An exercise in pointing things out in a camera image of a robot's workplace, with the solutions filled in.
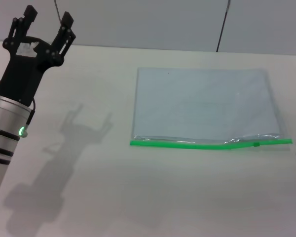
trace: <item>table surface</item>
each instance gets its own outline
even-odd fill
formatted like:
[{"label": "table surface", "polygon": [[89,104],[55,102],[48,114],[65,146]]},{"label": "table surface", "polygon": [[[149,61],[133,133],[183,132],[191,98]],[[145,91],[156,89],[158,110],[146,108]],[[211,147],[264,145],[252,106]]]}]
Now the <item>table surface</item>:
[{"label": "table surface", "polygon": [[[294,144],[130,147],[138,67],[266,69]],[[296,56],[72,46],[35,99],[0,237],[296,237]]]}]

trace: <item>green led light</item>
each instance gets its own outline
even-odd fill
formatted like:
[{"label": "green led light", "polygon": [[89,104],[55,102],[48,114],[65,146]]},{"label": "green led light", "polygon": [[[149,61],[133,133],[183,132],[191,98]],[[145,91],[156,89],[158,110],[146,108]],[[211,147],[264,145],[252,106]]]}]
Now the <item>green led light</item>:
[{"label": "green led light", "polygon": [[20,135],[20,136],[22,136],[24,128],[25,128],[25,127],[21,127],[21,128],[20,128],[20,130],[19,130],[19,135]]}]

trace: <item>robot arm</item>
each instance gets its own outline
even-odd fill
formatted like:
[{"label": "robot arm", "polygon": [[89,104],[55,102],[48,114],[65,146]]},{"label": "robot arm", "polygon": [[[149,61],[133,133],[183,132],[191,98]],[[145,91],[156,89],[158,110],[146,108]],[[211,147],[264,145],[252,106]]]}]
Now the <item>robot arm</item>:
[{"label": "robot arm", "polygon": [[[28,5],[24,17],[14,18],[3,47],[10,53],[9,64],[0,81],[0,185],[20,137],[27,136],[27,127],[35,113],[34,95],[44,72],[59,67],[75,39],[74,22],[64,13],[58,34],[52,44],[26,36],[37,11]],[[31,54],[24,54],[22,49]]]}]

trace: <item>white wall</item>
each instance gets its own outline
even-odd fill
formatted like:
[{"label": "white wall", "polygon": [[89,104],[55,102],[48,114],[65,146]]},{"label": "white wall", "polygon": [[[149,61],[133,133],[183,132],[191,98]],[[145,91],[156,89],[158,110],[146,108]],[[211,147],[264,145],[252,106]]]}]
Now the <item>white wall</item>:
[{"label": "white wall", "polygon": [[23,17],[27,5],[38,11],[28,35],[53,41],[59,29],[59,20],[53,0],[0,0],[0,40],[7,38],[14,17]]},{"label": "white wall", "polygon": [[219,51],[296,55],[296,0],[231,0]]},{"label": "white wall", "polygon": [[[227,0],[58,0],[74,18],[75,44],[215,51]],[[52,41],[59,27],[53,0],[0,0],[0,40],[26,5],[38,11],[29,33]]]}]

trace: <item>ziplock bag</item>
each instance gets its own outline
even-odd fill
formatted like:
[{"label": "ziplock bag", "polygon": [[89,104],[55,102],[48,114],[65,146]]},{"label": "ziplock bag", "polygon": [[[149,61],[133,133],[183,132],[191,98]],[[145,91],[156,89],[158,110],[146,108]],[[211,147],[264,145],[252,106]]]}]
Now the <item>ziplock bag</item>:
[{"label": "ziplock bag", "polygon": [[289,144],[264,70],[138,70],[132,146]]}]

